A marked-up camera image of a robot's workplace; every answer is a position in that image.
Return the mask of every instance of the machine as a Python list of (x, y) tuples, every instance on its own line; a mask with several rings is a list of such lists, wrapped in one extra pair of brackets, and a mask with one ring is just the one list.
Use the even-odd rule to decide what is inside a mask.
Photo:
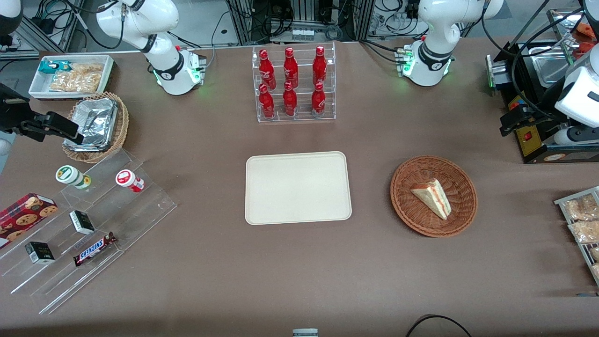
[(502, 5), (503, 0), (420, 0), (418, 17), (428, 24), (428, 34), (399, 51), (406, 63), (402, 75), (421, 86), (439, 83), (460, 39), (456, 23), (494, 17)]
[[(599, 34), (599, 2), (582, 2), (589, 25)], [(564, 89), (555, 108), (582, 123), (559, 130), (553, 140), (559, 145), (599, 143), (599, 44), (566, 72)]]
[[(4, 0), (0, 5), (0, 37), (9, 37), (21, 22), (23, 5), (20, 0)], [(41, 142), (47, 134), (56, 135), (81, 144), (79, 126), (67, 118), (48, 112), (37, 113), (29, 107), (29, 100), (9, 87), (0, 84), (0, 131), (16, 133)]]
[(203, 83), (205, 59), (179, 50), (166, 34), (179, 23), (179, 12), (171, 0), (111, 1), (98, 7), (96, 18), (107, 35), (144, 53), (167, 93), (182, 95)]

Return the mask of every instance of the brown tablecloth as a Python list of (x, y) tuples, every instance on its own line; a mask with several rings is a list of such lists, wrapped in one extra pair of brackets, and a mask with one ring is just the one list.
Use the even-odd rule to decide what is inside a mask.
[[(596, 164), (527, 166), (502, 138), (502, 102), (487, 89), (486, 40), (464, 39), (441, 83), (421, 88), (358, 43), (337, 43), (337, 120), (259, 125), (251, 48), (218, 50), (206, 84), (166, 94), (142, 54), (112, 54), (111, 90), (131, 115), (125, 148), (180, 206), (51, 315), (0, 293), (2, 336), (402, 336), (424, 314), (475, 336), (599, 331), (591, 274), (553, 200), (595, 185)], [(72, 102), (33, 101), (66, 113)], [(18, 137), (0, 176), (0, 207), (56, 194), (69, 160), (61, 139)], [(250, 226), (246, 159), (342, 151), (347, 221)], [(458, 236), (423, 237), (389, 201), (395, 168), (416, 155), (461, 166), (479, 196)], [(274, 204), (283, 202), (274, 200)]]

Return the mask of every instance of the sandwich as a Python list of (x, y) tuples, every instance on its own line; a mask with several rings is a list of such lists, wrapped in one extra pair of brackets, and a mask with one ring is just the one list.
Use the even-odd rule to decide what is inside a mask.
[(435, 179), (431, 182), (417, 183), (412, 186), (412, 193), (422, 200), (439, 218), (447, 220), (451, 213), (451, 205), (445, 196), (443, 187), (439, 180)]

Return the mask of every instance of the round wicker basket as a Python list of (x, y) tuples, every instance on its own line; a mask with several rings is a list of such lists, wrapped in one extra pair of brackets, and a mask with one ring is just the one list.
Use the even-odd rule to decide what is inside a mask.
[[(115, 100), (119, 105), (119, 111), (117, 112), (117, 119), (114, 123), (114, 133), (113, 133), (113, 141), (110, 148), (104, 152), (74, 152), (67, 149), (64, 145), (62, 146), (62, 150), (66, 153), (66, 155), (77, 161), (84, 161), (88, 164), (95, 164), (98, 161), (102, 160), (112, 151), (120, 149), (127, 138), (127, 128), (129, 127), (129, 112), (127, 111), (127, 107), (123, 104), (123, 101), (115, 94), (110, 92), (103, 92), (101, 94), (96, 94), (90, 97), (84, 98), (84, 100), (99, 100), (101, 98), (110, 98)], [(69, 119), (72, 119), (73, 113), (75, 112), (75, 107), (71, 109), (71, 113), (69, 113)]]
[[(439, 218), (410, 190), (416, 183), (435, 178), (452, 208), (447, 220)], [(434, 156), (414, 157), (397, 168), (391, 179), (391, 202), (408, 226), (432, 237), (459, 234), (472, 223), (478, 207), (474, 184), (466, 172), (451, 161)]]

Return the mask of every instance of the red bottle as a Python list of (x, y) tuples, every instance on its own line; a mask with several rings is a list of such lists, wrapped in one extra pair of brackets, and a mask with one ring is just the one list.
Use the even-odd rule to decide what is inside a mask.
[(258, 53), (260, 55), (260, 77), (270, 90), (277, 87), (277, 81), (274, 79), (273, 63), (268, 59), (268, 52), (264, 49)]
[(285, 102), (285, 113), (287, 116), (294, 117), (298, 107), (298, 96), (295, 94), (294, 86), (290, 81), (285, 82), (283, 102)]
[(316, 47), (316, 57), (312, 64), (312, 81), (314, 85), (317, 82), (324, 82), (326, 79), (326, 59), (325, 59), (325, 48), (323, 46)]
[(273, 119), (274, 118), (274, 100), (271, 94), (268, 92), (268, 88), (266, 84), (260, 83), (258, 87), (260, 90), (260, 96), (258, 96), (258, 100), (260, 101), (260, 108), (262, 109), (262, 114), (264, 114), (264, 118)]
[(300, 85), (300, 73), (298, 71), (298, 61), (294, 57), (294, 49), (291, 47), (285, 48), (285, 80), (290, 81), (291, 85), (297, 88)]
[(322, 91), (322, 82), (318, 82), (314, 85), (314, 92), (312, 93), (312, 116), (314, 118), (321, 118), (325, 114), (325, 99), (326, 95)]

